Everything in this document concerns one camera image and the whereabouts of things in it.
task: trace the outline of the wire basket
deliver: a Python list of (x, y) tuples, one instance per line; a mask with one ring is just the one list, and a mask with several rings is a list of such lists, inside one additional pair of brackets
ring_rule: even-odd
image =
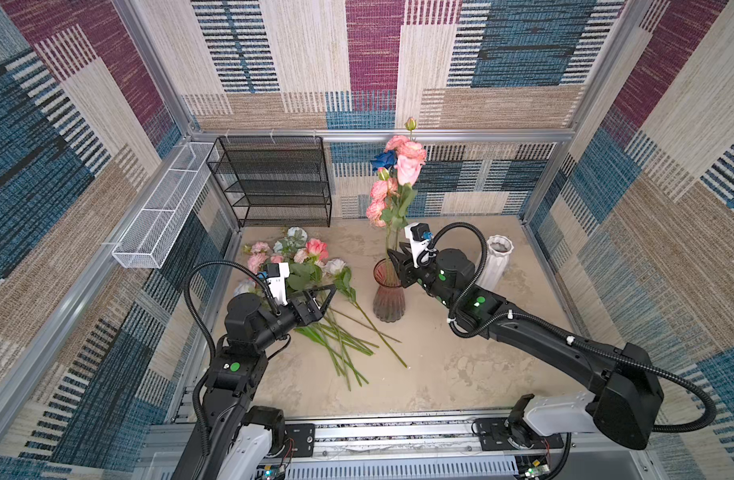
[(319, 137), (220, 137), (207, 165), (242, 226), (329, 226), (332, 192)]
[(161, 268), (209, 178), (206, 160), (218, 158), (210, 143), (190, 142), (178, 153), (148, 201), (132, 220), (113, 257), (124, 268)]

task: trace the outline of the white vase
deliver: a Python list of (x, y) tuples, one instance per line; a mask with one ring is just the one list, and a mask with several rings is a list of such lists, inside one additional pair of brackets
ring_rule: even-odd
[(502, 235), (493, 235), (487, 239), (487, 265), (476, 284), (490, 292), (495, 292), (495, 286), (508, 266), (508, 259), (514, 251), (514, 244)]

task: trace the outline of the flower bud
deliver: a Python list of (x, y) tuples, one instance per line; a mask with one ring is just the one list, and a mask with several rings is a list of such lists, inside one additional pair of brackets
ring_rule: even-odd
[(391, 172), (388, 171), (388, 168), (380, 167), (378, 168), (378, 178), (381, 180), (388, 180), (391, 178)]
[(418, 127), (418, 121), (417, 121), (417, 120), (415, 120), (415, 119), (414, 119), (414, 117), (410, 117), (410, 119), (409, 119), (409, 120), (407, 120), (407, 123), (406, 123), (406, 124), (404, 124), (404, 127), (405, 127), (405, 128), (407, 129), (407, 130), (410, 130), (410, 131), (412, 131), (412, 130), (414, 130), (414, 129), (416, 129), (416, 128)]

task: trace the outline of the black mesh rack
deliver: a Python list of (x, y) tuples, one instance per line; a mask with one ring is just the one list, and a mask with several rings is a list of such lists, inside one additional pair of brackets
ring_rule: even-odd
[(240, 225), (329, 226), (332, 192), (320, 137), (220, 137), (208, 161)]

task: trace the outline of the pink flower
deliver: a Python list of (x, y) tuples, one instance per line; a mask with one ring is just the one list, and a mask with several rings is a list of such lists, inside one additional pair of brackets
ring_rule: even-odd
[(413, 160), (421, 160), (425, 165), (426, 151), (423, 145), (416, 141), (404, 142), (396, 148), (397, 155), (403, 155)]
[(372, 184), (372, 190), (369, 192), (369, 196), (376, 199), (382, 200), (388, 194), (388, 181), (378, 180)]
[(404, 142), (408, 141), (410, 141), (410, 139), (403, 135), (395, 135), (391, 140), (388, 141), (388, 143), (386, 143), (385, 151), (395, 149), (399, 145), (402, 145)]
[(266, 253), (271, 249), (266, 242), (257, 242), (255, 245), (252, 245), (252, 249), (250, 250), (253, 254), (259, 254), (261, 252)]
[(418, 181), (420, 175), (420, 168), (425, 164), (421, 160), (413, 160), (411, 158), (399, 155), (396, 162), (396, 173), (398, 176), (398, 182), (400, 185), (410, 184), (414, 185)]
[(309, 254), (319, 255), (321, 252), (327, 249), (327, 245), (318, 238), (311, 238), (305, 244), (305, 248), (308, 249)]
[(388, 179), (388, 194), (389, 195), (397, 195), (399, 193), (399, 182), (396, 180), (396, 177), (391, 177)]
[(249, 268), (254, 274), (256, 274), (260, 271), (260, 267), (263, 266), (267, 259), (268, 255), (264, 254), (263, 252), (252, 255), (249, 257), (249, 260), (247, 260), (247, 268)]
[(380, 218), (383, 214), (383, 208), (385, 208), (385, 202), (382, 200), (373, 200), (370, 206), (367, 207), (367, 218), (369, 218), (372, 225), (385, 226), (385, 222)]
[(302, 264), (303, 262), (305, 262), (306, 258), (308, 258), (308, 250), (306, 250), (305, 248), (301, 248), (295, 254), (295, 258), (293, 260), (296, 264)]

